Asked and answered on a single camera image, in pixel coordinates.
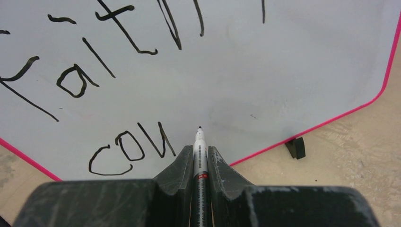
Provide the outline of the pink framed whiteboard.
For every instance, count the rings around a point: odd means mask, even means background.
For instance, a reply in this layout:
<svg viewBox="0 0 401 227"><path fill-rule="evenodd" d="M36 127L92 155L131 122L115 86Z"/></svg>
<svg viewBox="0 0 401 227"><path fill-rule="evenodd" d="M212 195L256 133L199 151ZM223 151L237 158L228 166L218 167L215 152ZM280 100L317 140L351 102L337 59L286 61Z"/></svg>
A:
<svg viewBox="0 0 401 227"><path fill-rule="evenodd" d="M237 163L382 92L398 0L3 0L0 138L61 180Z"/></svg>

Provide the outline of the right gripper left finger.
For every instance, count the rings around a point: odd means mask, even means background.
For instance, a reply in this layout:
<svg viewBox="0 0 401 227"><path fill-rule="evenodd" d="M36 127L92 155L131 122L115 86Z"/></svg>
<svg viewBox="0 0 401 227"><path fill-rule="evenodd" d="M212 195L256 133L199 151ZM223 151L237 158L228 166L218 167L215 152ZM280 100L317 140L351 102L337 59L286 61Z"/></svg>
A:
<svg viewBox="0 0 401 227"><path fill-rule="evenodd" d="M153 201L153 226L187 227L192 199L193 146L184 146L176 159L154 180L157 187Z"/></svg>

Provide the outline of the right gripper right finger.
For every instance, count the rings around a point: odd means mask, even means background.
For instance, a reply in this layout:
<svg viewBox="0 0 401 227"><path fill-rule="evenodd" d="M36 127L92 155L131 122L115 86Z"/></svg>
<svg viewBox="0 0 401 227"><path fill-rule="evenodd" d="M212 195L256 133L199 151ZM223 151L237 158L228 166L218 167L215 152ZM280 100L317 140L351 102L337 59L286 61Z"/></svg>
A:
<svg viewBox="0 0 401 227"><path fill-rule="evenodd" d="M243 194L253 185L222 157L214 146L208 147L210 196L216 227L250 227L250 208Z"/></svg>

